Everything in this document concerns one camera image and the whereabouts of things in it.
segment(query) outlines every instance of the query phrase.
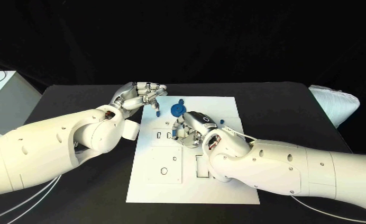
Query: black backdrop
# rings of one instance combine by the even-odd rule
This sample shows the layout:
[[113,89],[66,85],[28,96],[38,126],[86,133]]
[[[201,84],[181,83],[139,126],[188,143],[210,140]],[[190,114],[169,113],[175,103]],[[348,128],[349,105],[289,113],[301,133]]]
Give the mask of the black backdrop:
[[[1,0],[0,67],[40,92],[51,84],[293,81],[362,101],[362,8],[364,0]],[[339,127],[355,152],[361,109]]]

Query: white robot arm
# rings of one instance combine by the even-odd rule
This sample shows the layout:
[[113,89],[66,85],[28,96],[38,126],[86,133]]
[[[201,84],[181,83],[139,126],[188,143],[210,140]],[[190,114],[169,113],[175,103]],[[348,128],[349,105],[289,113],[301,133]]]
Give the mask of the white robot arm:
[[120,137],[135,140],[139,124],[125,119],[146,104],[158,112],[155,97],[165,94],[164,85],[130,82],[107,105],[5,133],[0,137],[0,194],[48,181],[107,153]]
[[[179,124],[184,138],[175,136]],[[218,129],[197,112],[184,113],[172,126],[172,140],[188,148],[201,142],[207,168],[218,181],[234,178],[280,195],[319,196],[366,208],[366,155],[254,138],[246,143],[237,134],[228,127]]]

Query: rectangular slot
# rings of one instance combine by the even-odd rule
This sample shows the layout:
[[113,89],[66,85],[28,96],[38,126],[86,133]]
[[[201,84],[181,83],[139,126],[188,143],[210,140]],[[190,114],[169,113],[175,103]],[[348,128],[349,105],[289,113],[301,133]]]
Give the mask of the rectangular slot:
[[208,178],[207,165],[201,155],[195,155],[195,173],[197,178]]

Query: robotic hand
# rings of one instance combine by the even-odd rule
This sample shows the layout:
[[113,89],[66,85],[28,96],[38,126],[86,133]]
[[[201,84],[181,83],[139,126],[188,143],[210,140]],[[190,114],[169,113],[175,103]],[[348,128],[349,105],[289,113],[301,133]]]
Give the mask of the robotic hand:
[[135,140],[139,124],[126,120],[146,104],[158,111],[155,97],[165,86],[129,82],[110,103],[27,124],[0,137],[0,194],[34,186],[107,153],[119,138]]
[[[179,125],[184,138],[175,136]],[[197,112],[177,118],[172,140],[188,148],[201,143],[207,169],[218,181],[234,178],[280,195],[319,196],[366,208],[366,155],[257,140],[227,126],[218,129],[211,118]]]

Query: white fabric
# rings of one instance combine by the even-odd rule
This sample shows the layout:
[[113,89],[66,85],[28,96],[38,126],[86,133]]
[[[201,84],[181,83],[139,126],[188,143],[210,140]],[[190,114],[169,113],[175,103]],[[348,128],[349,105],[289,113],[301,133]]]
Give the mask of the white fabric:
[[324,86],[311,85],[308,89],[337,128],[358,108],[358,99],[351,94],[335,91]]

